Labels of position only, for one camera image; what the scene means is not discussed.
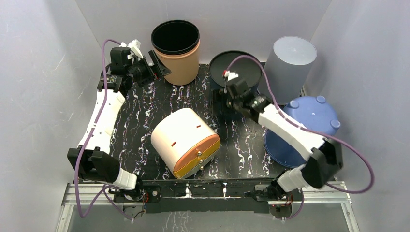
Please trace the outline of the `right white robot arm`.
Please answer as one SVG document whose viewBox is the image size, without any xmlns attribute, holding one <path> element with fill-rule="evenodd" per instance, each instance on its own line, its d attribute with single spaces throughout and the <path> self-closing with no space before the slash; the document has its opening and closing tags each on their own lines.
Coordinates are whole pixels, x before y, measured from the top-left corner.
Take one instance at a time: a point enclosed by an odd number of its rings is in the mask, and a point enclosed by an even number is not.
<svg viewBox="0 0 410 232">
<path fill-rule="evenodd" d="M 225 88 L 211 91 L 211 99 L 271 130 L 306 160 L 267 187 L 276 199 L 285 200 L 297 188 L 320 189 L 343 167 L 340 142 L 308 131 L 265 95 L 251 91 L 245 80 L 228 81 Z"/>
</svg>

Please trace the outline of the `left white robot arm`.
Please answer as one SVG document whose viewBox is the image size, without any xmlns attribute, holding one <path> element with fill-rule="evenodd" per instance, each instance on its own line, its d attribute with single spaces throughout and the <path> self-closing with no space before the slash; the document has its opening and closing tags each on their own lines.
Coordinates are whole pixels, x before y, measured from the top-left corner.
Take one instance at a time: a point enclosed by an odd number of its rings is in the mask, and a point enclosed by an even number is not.
<svg viewBox="0 0 410 232">
<path fill-rule="evenodd" d="M 86 132 L 78 146 L 70 148 L 67 154 L 76 179 L 124 189 L 132 201 L 141 200 L 145 189 L 137 183 L 135 174 L 122 169 L 120 162 L 110 155 L 110 144 L 117 116 L 133 85 L 143 87 L 171 73 L 153 50 L 149 56 L 152 64 L 144 56 L 138 57 L 136 48 L 111 49 L 111 63 L 104 64 L 101 72 L 96 104 Z"/>
</svg>

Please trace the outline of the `dark navy bucket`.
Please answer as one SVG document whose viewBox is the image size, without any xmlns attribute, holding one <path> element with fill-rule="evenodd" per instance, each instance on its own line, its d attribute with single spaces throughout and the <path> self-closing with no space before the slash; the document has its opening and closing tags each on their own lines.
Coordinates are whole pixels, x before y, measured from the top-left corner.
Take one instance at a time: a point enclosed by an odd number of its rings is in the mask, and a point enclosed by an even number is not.
<svg viewBox="0 0 410 232">
<path fill-rule="evenodd" d="M 231 50 L 222 52 L 211 60 L 209 64 L 209 96 L 211 96 L 211 90 L 213 89 L 224 90 L 225 80 L 222 77 L 223 72 L 228 68 L 229 64 L 240 55 L 250 56 L 251 54 L 243 51 Z M 257 92 L 257 88 L 263 74 L 260 67 L 253 60 L 249 58 L 241 58 L 230 67 L 230 70 L 239 74 L 240 77 L 243 77 L 251 91 Z M 243 116 L 239 112 L 229 109 L 225 102 L 222 115 L 215 117 L 221 120 L 241 120 Z"/>
</svg>

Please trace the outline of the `tan bucket black rim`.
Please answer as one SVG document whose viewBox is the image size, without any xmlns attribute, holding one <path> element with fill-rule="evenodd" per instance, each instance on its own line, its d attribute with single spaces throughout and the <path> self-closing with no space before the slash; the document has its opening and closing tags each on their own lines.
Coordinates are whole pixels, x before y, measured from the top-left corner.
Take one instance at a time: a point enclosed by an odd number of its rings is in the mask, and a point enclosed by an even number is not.
<svg viewBox="0 0 410 232">
<path fill-rule="evenodd" d="M 159 60 L 171 71 L 165 80 L 175 86 L 191 83 L 199 72 L 200 32 L 186 20 L 169 20 L 156 26 L 151 43 Z"/>
</svg>

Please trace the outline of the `large grey container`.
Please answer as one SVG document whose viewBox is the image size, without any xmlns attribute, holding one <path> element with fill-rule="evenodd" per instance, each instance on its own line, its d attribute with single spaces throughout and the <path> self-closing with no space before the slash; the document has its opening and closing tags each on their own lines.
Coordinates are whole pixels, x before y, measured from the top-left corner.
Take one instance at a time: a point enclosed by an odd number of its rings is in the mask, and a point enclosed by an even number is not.
<svg viewBox="0 0 410 232">
<path fill-rule="evenodd" d="M 286 105 L 299 97 L 303 84 L 317 57 L 315 46 L 297 36 L 284 36 L 275 41 L 264 65 L 268 82 L 262 77 L 258 92 Z"/>
</svg>

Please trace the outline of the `blue plastic bucket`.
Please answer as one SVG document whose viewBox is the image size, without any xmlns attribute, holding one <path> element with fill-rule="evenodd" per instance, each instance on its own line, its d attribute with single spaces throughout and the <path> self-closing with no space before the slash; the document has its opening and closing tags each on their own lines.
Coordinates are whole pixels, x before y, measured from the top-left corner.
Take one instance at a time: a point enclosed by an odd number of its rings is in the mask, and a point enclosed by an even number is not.
<svg viewBox="0 0 410 232">
<path fill-rule="evenodd" d="M 341 127 L 335 110 L 324 96 L 298 97 L 290 101 L 283 111 L 306 128 L 331 136 Z M 284 167 L 296 168 L 306 163 L 294 148 L 270 130 L 264 135 L 264 145 L 271 159 Z"/>
</svg>

